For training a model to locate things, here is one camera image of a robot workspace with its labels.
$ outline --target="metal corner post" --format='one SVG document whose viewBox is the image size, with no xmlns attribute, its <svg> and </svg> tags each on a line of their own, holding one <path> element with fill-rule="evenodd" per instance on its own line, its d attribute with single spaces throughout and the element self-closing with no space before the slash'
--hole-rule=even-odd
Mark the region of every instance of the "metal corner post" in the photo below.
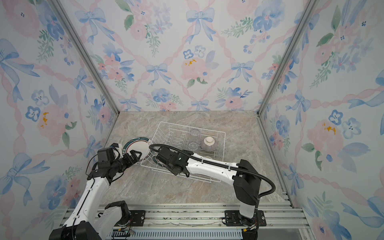
<svg viewBox="0 0 384 240">
<path fill-rule="evenodd" d="M 268 102 L 270 98 L 272 97 L 273 91 L 276 88 L 281 76 L 283 75 L 283 71 L 288 65 L 289 59 L 291 58 L 293 52 L 295 51 L 295 48 L 303 35 L 306 27 L 308 26 L 308 23 L 312 17 L 312 14 L 315 10 L 316 5 L 318 4 L 319 0 L 308 0 L 308 4 L 303 12 L 303 15 L 300 19 L 299 24 L 297 25 L 297 29 L 294 32 L 292 36 L 292 40 L 289 43 L 287 49 L 284 52 L 283 59 L 281 60 L 281 64 L 278 66 L 278 69 L 276 70 L 275 77 L 273 78 L 271 84 L 269 85 L 266 94 L 264 96 L 263 102 L 259 108 L 258 115 L 262 116 L 263 112 L 266 109 L 266 106 L 268 105 Z"/>
<path fill-rule="evenodd" d="M 116 115 L 118 115 L 119 109 L 117 108 L 115 102 L 113 101 L 113 98 L 111 97 L 109 91 L 107 90 L 107 87 L 104 84 L 103 80 L 100 78 L 98 71 L 96 69 L 96 66 L 93 64 L 91 57 L 89 56 L 87 50 L 85 49 L 85 46 L 81 42 L 80 37 L 77 34 L 73 24 L 71 23 L 71 20 L 69 19 L 67 13 L 65 12 L 60 0 L 48 0 L 48 3 L 51 6 L 52 10 L 54 11 L 55 15 L 57 16 L 57 18 L 59 19 L 59 21 L 63 24 L 63 28 L 66 30 L 69 37 L 73 41 L 73 44 L 76 47 L 76 50 L 78 51 L 85 65 L 87 66 L 90 73 L 92 74 L 93 79 L 95 80 L 97 86 L 100 88 L 100 91 L 104 95 L 106 101 L 111 106 L 113 112 Z"/>
</svg>

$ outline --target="marble countertop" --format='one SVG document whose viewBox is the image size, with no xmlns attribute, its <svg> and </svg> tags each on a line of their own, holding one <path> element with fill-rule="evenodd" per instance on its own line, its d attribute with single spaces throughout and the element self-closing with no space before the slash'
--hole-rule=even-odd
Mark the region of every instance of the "marble countertop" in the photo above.
<svg viewBox="0 0 384 240">
<path fill-rule="evenodd" d="M 107 146 L 114 142 L 124 145 L 134 137 L 152 138 L 161 121 L 225 132 L 224 161 L 249 161 L 260 174 L 276 185 L 276 191 L 262 197 L 260 201 L 284 201 L 253 111 L 121 112 Z M 262 181 L 260 192 L 269 189 L 270 186 Z M 143 166 L 127 169 L 109 187 L 101 204 L 121 200 L 128 204 L 239 203 L 233 187 L 227 183 L 186 179 L 155 172 Z"/>
</svg>

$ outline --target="dish rack wire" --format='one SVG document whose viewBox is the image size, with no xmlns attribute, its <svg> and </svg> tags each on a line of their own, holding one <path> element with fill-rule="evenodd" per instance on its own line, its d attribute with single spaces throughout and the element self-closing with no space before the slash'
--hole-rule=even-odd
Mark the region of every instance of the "dish rack wire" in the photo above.
<svg viewBox="0 0 384 240">
<path fill-rule="evenodd" d="M 217 142 L 217 148 L 213 152 L 206 152 L 200 146 L 200 142 L 208 136 L 213 137 Z M 157 126 L 153 138 L 150 139 L 148 144 L 167 144 L 173 147 L 177 147 L 181 150 L 190 150 L 203 157 L 223 161 L 225 148 L 225 132 L 203 129 L 198 127 L 183 126 L 169 122 L 160 122 Z M 173 175 L 173 173 L 171 173 L 168 169 L 165 168 L 165 165 L 156 160 L 157 152 L 148 149 L 145 156 L 146 157 L 140 163 L 141 166 L 148 167 L 156 172 L 163 172 L 166 174 Z M 186 177 L 184 173 L 181 173 L 177 176 Z M 221 181 L 200 174 L 190 174 L 189 179 L 209 183 Z"/>
</svg>

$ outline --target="floral wallpaper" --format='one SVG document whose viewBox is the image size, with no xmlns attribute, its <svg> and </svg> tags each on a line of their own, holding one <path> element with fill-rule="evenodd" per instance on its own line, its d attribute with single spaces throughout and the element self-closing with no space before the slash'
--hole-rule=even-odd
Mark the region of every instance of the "floral wallpaper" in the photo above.
<svg viewBox="0 0 384 240">
<path fill-rule="evenodd" d="M 317 240 L 384 239 L 383 11 L 320 0 L 263 113 Z"/>
<path fill-rule="evenodd" d="M 116 119 L 44 0 L 0 2 L 0 238 L 48 239 Z"/>
<path fill-rule="evenodd" d="M 259 108 L 307 0 L 61 3 L 121 111 L 239 111 Z"/>
</svg>

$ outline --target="white wire dish rack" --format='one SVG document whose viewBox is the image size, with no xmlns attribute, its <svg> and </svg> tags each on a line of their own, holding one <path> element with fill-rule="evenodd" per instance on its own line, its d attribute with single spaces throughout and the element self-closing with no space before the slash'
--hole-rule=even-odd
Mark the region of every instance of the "white wire dish rack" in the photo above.
<svg viewBox="0 0 384 240">
<path fill-rule="evenodd" d="M 213 152 L 204 151 L 200 142 L 206 137 L 213 137 L 217 142 L 217 148 Z M 203 128 L 183 126 L 169 122 L 160 122 L 153 138 L 149 144 L 167 144 L 179 149 L 190 150 L 203 157 L 208 157 L 214 160 L 223 161 L 224 159 L 224 146 L 225 146 L 225 132 L 213 131 Z M 153 171 L 172 174 L 165 166 L 156 160 L 157 152 L 148 150 L 145 153 L 145 158 L 140 163 L 143 167 L 149 167 Z M 186 177 L 184 173 L 177 175 L 179 177 Z M 199 180 L 203 182 L 220 182 L 221 180 L 207 177 L 200 174 L 190 174 L 189 179 Z"/>
</svg>

